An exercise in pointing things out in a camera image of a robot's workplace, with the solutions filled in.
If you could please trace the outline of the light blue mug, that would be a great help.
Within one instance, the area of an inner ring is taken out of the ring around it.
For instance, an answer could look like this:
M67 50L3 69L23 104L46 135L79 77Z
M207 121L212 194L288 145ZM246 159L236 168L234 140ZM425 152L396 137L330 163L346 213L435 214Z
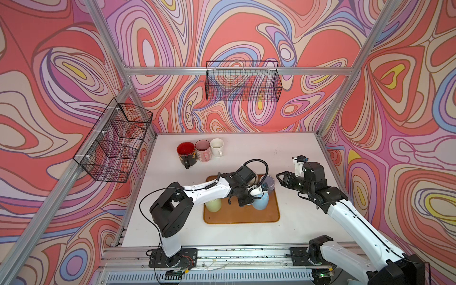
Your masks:
M267 191L263 192L262 194L255 195L252 206L256 210L265 210L269 203L269 199L270 198Z

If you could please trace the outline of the beige ceramic teapot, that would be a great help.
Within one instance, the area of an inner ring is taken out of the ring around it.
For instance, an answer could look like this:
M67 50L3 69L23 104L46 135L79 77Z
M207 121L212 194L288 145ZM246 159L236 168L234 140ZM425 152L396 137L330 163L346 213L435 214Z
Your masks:
M249 186L256 185L259 182L258 175L255 175L253 179L248 182Z

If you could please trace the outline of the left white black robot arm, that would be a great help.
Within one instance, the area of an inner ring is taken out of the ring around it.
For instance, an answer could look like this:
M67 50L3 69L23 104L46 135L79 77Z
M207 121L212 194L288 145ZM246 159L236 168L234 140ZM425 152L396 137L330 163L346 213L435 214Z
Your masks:
M260 200L266 192L262 184L268 174L269 165L266 161L251 159L237 171L218 173L215 179L202 184L182 186L179 182L174 182L159 189L161 194L150 206L148 216L142 210L142 203L151 196L147 194L140 200L138 209L158 231L157 251L168 259L181 254L182 245L177 234L196 205L225 198L231 203L235 197L238 205L244 207Z

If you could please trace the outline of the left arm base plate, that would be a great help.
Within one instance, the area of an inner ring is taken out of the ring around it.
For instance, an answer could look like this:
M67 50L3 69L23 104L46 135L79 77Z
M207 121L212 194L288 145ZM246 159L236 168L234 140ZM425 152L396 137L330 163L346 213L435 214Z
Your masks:
M146 251L149 257L149 268L180 268L181 270L191 270L197 265L198 249L182 248L172 257L167 257L161 248Z

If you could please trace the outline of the purple mug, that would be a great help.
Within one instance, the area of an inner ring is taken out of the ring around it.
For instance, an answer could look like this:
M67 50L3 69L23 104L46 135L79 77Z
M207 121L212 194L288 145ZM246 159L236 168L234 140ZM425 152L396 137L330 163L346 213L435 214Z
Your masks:
M267 175L266 179L262 183L262 187L264 190L267 190L268 192L274 191L275 190L274 178L270 175Z

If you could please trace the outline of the black red mug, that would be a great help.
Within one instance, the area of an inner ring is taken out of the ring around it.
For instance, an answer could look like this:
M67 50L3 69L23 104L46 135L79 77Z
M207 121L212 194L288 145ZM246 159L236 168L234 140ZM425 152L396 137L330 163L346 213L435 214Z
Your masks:
M196 152L195 145L192 142L182 142L176 148L180 162L186 169L189 169L195 165L198 161L198 155Z

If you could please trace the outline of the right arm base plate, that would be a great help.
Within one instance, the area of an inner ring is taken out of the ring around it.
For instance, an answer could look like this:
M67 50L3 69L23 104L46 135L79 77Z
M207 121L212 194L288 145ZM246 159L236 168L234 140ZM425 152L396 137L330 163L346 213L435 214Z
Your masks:
M291 247L289 251L285 257L290 258L294 266L337 267L332 262L325 260L317 248Z

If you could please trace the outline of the white cream mug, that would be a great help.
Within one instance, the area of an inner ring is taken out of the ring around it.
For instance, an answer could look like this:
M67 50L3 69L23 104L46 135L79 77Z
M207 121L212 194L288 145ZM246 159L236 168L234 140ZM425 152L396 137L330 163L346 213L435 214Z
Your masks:
M211 153L214 157L223 156L224 141L220 138L214 138L210 141Z

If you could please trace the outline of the pink floral mug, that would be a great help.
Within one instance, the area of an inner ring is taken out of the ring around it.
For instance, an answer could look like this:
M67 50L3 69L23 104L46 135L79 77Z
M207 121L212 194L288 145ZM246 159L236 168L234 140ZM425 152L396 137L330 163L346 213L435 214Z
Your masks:
M211 145L208 140L198 140L195 143L195 150L198 155L198 160L202 163L209 162L211 160Z

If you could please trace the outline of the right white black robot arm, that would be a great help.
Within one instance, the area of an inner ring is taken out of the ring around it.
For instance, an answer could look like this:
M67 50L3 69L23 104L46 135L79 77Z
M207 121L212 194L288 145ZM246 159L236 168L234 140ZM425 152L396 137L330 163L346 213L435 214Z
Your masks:
M406 254L395 246L360 212L348 196L335 186L328 186L324 168L317 162L294 157L294 172L278 173L279 184L295 190L299 198L310 201L335 220L359 245L366 257L354 254L332 237L321 235L309 241L304 254L290 252L294 261L314 265L329 262L349 273L362 285L423 285L426 264L417 255Z

